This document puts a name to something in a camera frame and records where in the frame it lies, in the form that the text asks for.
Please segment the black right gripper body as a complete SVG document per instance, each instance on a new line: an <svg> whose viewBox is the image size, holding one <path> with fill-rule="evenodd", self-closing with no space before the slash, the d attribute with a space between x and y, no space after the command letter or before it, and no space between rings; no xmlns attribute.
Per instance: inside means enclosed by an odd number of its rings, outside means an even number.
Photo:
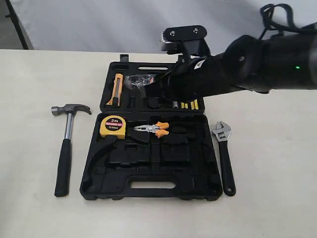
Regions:
<svg viewBox="0 0 317 238"><path fill-rule="evenodd" d="M199 68L168 79L165 98L189 102L194 99L233 93L238 90L225 72L221 59L206 59Z"/></svg>

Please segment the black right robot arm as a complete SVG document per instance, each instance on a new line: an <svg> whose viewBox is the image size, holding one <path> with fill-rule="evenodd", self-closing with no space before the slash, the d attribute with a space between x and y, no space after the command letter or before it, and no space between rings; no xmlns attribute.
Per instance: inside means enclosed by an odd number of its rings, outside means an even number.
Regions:
<svg viewBox="0 0 317 238"><path fill-rule="evenodd" d="M243 35L225 52L213 56L201 25L167 28L162 50L182 58L166 73L143 86L148 97L171 101L249 90L315 90L317 87L317 35L312 29L267 40Z"/></svg>

